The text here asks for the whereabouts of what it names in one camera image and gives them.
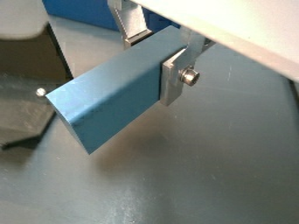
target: white surface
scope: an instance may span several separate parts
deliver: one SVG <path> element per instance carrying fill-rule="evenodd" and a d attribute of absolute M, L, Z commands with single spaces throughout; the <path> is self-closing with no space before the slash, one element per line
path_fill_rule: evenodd
<path fill-rule="evenodd" d="M 38 35 L 47 20 L 41 0 L 0 0 L 0 39 Z"/>
<path fill-rule="evenodd" d="M 122 51 L 117 32 L 50 23 L 75 75 Z M 221 45 L 196 69 L 173 105 L 157 102 L 90 155 L 57 118 L 34 150 L 0 152 L 1 224 L 297 224 L 288 83 Z"/>
<path fill-rule="evenodd" d="M 132 0 L 299 82 L 297 0 Z"/>

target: blue metal plate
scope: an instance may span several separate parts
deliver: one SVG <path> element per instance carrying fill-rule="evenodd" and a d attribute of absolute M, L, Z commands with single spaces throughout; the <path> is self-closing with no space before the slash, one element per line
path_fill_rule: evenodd
<path fill-rule="evenodd" d="M 161 62 L 182 47 L 169 26 L 46 95 L 88 153 L 158 101 Z"/>

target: bolt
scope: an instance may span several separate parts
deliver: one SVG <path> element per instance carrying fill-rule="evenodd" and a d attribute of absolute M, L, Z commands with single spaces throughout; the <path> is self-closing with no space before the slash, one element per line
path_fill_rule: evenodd
<path fill-rule="evenodd" d="M 186 66 L 186 68 L 181 71 L 181 82 L 188 86 L 192 86 L 198 78 L 200 74 L 193 70 L 193 66 Z"/>
<path fill-rule="evenodd" d="M 43 97 L 43 96 L 46 95 L 46 91 L 45 91 L 45 89 L 39 87 L 39 88 L 35 90 L 35 95 L 37 95 L 38 97 Z"/>

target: white panel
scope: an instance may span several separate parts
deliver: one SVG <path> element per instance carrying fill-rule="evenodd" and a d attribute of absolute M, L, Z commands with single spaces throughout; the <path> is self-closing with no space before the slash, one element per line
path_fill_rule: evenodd
<path fill-rule="evenodd" d="M 132 1 L 299 82 L 299 1 Z"/>

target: metal bracket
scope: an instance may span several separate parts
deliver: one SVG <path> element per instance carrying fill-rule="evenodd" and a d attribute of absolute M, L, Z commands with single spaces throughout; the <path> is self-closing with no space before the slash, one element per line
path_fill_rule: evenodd
<path fill-rule="evenodd" d="M 194 60 L 214 44 L 185 27 L 181 27 L 181 39 L 186 47 L 162 63 L 160 102 L 165 106 L 181 95 L 182 83 L 192 86 L 200 78 L 193 70 Z"/>
<path fill-rule="evenodd" d="M 108 8 L 122 35 L 124 48 L 148 38 L 153 32 L 146 29 L 141 6 L 128 0 L 108 0 Z"/>

